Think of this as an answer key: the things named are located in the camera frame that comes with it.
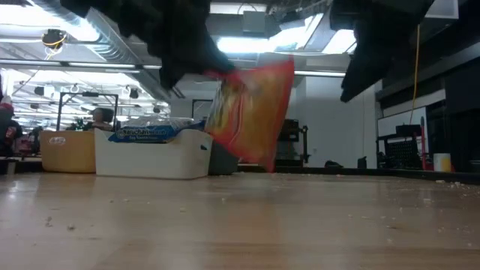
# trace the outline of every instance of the yellow cable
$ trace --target yellow cable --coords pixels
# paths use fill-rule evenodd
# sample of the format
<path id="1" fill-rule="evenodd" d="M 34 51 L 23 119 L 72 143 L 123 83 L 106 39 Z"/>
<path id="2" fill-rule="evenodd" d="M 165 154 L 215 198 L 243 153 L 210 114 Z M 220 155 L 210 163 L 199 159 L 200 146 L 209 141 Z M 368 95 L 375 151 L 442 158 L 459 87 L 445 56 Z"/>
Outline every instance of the yellow cable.
<path id="1" fill-rule="evenodd" d="M 58 45 L 58 44 L 62 43 L 62 42 L 65 40 L 65 38 L 67 38 L 67 35 L 65 35 L 61 40 L 56 41 L 56 42 L 54 42 L 54 43 L 45 43 L 45 42 L 43 42 L 43 45 L 45 45 L 45 46 Z"/>
<path id="2" fill-rule="evenodd" d="M 412 124 L 413 111 L 415 110 L 415 100 L 417 98 L 417 89 L 419 87 L 419 54 L 420 54 L 420 25 L 417 26 L 417 53 L 415 57 L 415 80 L 413 82 L 412 112 L 410 113 L 410 125 Z"/>

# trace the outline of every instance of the ceiling light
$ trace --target ceiling light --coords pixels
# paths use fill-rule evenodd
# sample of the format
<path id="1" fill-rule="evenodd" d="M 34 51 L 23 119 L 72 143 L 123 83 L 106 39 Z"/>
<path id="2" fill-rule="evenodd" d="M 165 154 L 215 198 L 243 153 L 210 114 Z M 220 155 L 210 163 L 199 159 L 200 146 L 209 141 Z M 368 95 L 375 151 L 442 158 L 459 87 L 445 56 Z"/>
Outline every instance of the ceiling light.
<path id="1" fill-rule="evenodd" d="M 117 115 L 117 120 L 120 121 L 120 122 L 127 121 L 127 120 L 128 120 L 128 116 L 126 116 L 126 115 Z"/>
<path id="2" fill-rule="evenodd" d="M 15 115 L 16 116 L 51 116 L 51 117 L 59 116 L 58 113 L 52 113 L 52 112 L 15 112 Z M 91 117 L 91 115 L 79 114 L 79 113 L 62 113 L 61 116 Z"/>
<path id="3" fill-rule="evenodd" d="M 0 59 L 2 65 L 42 65 L 42 66 L 62 66 L 59 61 L 41 61 L 41 60 L 19 60 L 19 59 Z"/>
<path id="4" fill-rule="evenodd" d="M 265 53 L 275 50 L 265 38 L 221 37 L 217 46 L 224 53 Z"/>
<path id="5" fill-rule="evenodd" d="M 312 77 L 345 77 L 343 72 L 295 70 L 295 75 Z"/>
<path id="6" fill-rule="evenodd" d="M 356 42 L 353 30 L 339 30 L 322 51 L 326 54 L 345 53 Z"/>
<path id="7" fill-rule="evenodd" d="M 70 62 L 69 65 L 71 67 L 82 67 L 82 68 L 135 68 L 134 64 Z"/>
<path id="8" fill-rule="evenodd" d="M 159 64 L 145 64 L 143 66 L 143 68 L 145 68 L 145 69 L 161 69 L 162 66 L 159 65 Z"/>
<path id="9" fill-rule="evenodd" d="M 247 3 L 212 3 L 210 4 L 211 14 L 243 14 L 244 11 L 265 12 L 265 4 L 247 4 Z"/>
<path id="10" fill-rule="evenodd" d="M 21 20 L 24 20 L 24 22 L 21 22 L 20 24 L 25 25 L 28 23 L 31 26 L 39 26 L 39 18 L 43 18 L 43 20 L 45 20 L 45 24 L 54 25 L 59 27 L 61 30 L 67 31 L 78 41 L 96 41 L 98 38 L 100 38 L 98 31 L 95 30 L 95 28 L 86 19 L 77 18 L 75 19 L 76 25 L 72 25 L 64 19 L 61 19 L 57 16 L 52 16 L 43 8 L 35 4 L 32 0 L 26 1 L 31 5 L 30 7 L 22 7 L 22 9 L 19 9 L 11 14 L 11 17 L 19 17 Z"/>

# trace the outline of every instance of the white plastic bin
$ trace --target white plastic bin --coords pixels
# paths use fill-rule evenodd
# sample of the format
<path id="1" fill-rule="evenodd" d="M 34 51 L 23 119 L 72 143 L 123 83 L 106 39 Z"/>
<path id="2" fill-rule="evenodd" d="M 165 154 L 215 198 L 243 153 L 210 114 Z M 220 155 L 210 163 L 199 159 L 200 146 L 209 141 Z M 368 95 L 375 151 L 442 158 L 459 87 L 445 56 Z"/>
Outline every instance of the white plastic bin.
<path id="1" fill-rule="evenodd" d="M 196 179 L 209 173 L 212 138 L 198 130 L 182 130 L 169 143 L 110 142 L 112 132 L 95 130 L 99 176 Z"/>

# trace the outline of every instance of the black machine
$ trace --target black machine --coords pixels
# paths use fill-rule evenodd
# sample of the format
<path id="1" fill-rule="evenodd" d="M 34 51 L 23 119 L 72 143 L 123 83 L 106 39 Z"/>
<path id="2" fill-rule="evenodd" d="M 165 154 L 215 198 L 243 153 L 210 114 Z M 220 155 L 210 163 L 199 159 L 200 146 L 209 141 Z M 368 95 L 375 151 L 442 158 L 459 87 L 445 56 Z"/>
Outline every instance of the black machine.
<path id="1" fill-rule="evenodd" d="M 303 167 L 304 164 L 308 163 L 310 155 L 308 154 L 307 132 L 308 127 L 299 127 L 298 120 L 285 119 L 277 139 L 276 167 Z M 303 153 L 297 154 L 293 143 L 300 142 L 300 134 L 302 137 Z"/>
<path id="2" fill-rule="evenodd" d="M 348 102 L 381 80 L 434 0 L 334 0 L 333 30 L 351 29 L 357 47 L 342 83 L 340 99 Z"/>

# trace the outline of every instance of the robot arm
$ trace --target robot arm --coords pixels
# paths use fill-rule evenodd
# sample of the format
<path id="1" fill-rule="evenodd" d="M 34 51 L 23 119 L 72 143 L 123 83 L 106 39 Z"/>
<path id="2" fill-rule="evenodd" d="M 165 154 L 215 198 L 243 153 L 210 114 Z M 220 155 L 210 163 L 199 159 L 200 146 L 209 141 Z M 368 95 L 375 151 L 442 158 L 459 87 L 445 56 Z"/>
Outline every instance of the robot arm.
<path id="1" fill-rule="evenodd" d="M 217 48 L 206 28 L 210 0 L 61 0 L 85 17 L 95 8 L 118 24 L 125 37 L 136 35 L 148 53 L 162 59 L 160 84 L 171 89 L 186 73 L 235 69 Z"/>

